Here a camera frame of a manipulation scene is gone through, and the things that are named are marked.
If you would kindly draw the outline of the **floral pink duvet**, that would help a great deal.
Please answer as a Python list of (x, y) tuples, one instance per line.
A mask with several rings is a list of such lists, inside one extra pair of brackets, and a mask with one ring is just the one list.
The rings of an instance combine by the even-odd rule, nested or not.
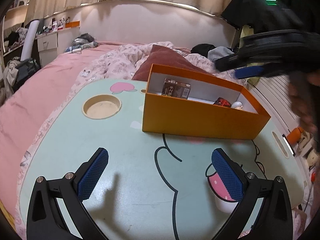
[(225, 74), (219, 73), (214, 63), (206, 57), (192, 54), (184, 49), (176, 49), (171, 42), (157, 42), (144, 45), (127, 44), (102, 55), (79, 73), (74, 85), (72, 85), (72, 94), (76, 94), (85, 85), (101, 79), (132, 80), (140, 65), (149, 57), (153, 45), (172, 49), (191, 64), (207, 71), (208, 74), (243, 86), (247, 83), (246, 79), (237, 80), (233, 70), (229, 70)]

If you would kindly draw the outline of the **clothes pile on bed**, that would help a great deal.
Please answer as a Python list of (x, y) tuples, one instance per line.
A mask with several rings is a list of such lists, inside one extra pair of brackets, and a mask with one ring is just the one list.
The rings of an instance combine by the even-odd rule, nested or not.
[(77, 38), (72, 41), (71, 46), (65, 49), (65, 53), (72, 53), (77, 49), (88, 49), (88, 48), (96, 48), (99, 46), (99, 43), (95, 40), (93, 36), (89, 33), (81, 34)]

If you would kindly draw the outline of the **brown card box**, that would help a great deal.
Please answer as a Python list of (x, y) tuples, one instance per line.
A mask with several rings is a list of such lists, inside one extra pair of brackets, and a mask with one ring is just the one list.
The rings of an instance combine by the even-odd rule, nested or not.
[(173, 79), (164, 80), (162, 95), (174, 98), (187, 99), (191, 91), (191, 85)]

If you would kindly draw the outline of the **white cartoon figurine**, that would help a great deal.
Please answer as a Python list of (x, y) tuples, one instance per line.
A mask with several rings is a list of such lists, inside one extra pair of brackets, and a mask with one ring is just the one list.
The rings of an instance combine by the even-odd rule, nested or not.
[(243, 105), (242, 105), (242, 102), (240, 102), (240, 101), (236, 101), (231, 105), (232, 109), (242, 109), (242, 107), (243, 107)]

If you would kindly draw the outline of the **grey hoodie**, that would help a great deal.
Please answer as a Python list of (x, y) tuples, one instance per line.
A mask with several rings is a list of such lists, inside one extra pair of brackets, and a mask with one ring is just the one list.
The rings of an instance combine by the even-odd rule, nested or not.
[(215, 62), (218, 59), (221, 59), (223, 57), (233, 55), (233, 54), (234, 54), (234, 52), (232, 50), (230, 50), (229, 48), (224, 47), (224, 46), (219, 46), (219, 47), (216, 47), (216, 48), (208, 51), (207, 58), (210, 61)]

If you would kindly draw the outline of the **mint green lap table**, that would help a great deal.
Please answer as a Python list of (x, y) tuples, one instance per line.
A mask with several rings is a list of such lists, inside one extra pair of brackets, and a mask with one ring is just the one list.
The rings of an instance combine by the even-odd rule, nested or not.
[(121, 110), (93, 120), (84, 102), (112, 94), (115, 80), (83, 87), (47, 124), (23, 166), (19, 214), (27, 220), (35, 180), (60, 179), (102, 147), (108, 165), (84, 206), (109, 239), (212, 239), (228, 218), (226, 198), (217, 199), (208, 182), (216, 148), (260, 178), (285, 180), (292, 206), (302, 202), (304, 179), (281, 133), (269, 121), (254, 140), (179, 137), (142, 131), (144, 82), (125, 82), (117, 95)]

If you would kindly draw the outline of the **black garment pile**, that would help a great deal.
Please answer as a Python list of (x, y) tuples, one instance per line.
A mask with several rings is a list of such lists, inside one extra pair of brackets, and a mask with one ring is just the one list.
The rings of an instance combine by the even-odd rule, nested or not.
[(202, 44), (198, 44), (198, 45), (194, 46), (190, 52), (192, 54), (199, 54), (199, 55), (207, 58), (209, 51), (213, 50), (215, 48), (216, 48), (216, 46), (214, 46), (213, 44), (202, 43)]

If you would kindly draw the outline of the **white drawer cabinet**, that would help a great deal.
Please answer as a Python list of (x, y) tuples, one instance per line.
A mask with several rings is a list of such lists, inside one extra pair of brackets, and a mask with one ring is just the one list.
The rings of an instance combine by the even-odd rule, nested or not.
[(80, 36), (80, 27), (65, 28), (38, 36), (37, 47), (41, 66), (45, 67), (60, 54), (63, 54), (78, 36)]

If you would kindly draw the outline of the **orange cardboard box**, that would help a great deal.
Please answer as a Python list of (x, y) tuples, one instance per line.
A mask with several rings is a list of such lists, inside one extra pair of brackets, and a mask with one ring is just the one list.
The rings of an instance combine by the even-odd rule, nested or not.
[[(191, 85), (187, 99), (161, 94), (164, 80)], [(214, 105), (217, 98), (242, 109)], [(270, 120), (259, 101), (237, 83), (188, 69), (153, 64), (147, 83), (143, 132), (219, 139), (253, 140)]]

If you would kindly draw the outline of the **dark red pillow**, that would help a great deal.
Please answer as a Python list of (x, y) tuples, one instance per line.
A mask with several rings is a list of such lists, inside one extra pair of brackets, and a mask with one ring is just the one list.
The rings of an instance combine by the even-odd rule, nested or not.
[(150, 74), (150, 69), (153, 64), (207, 73), (207, 71), (191, 64), (187, 59), (185, 59), (183, 56), (173, 51), (172, 49), (159, 45), (153, 45), (149, 57), (144, 63), (140, 65), (139, 69), (132, 77), (132, 80), (147, 82)]

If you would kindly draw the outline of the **orange bottle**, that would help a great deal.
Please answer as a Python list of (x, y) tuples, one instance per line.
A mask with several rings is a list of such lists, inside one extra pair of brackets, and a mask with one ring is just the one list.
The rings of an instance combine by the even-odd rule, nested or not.
[(302, 136), (302, 133), (304, 132), (304, 129), (302, 127), (296, 127), (294, 128), (287, 136), (286, 139), (288, 143), (291, 146), (295, 146), (297, 144)]

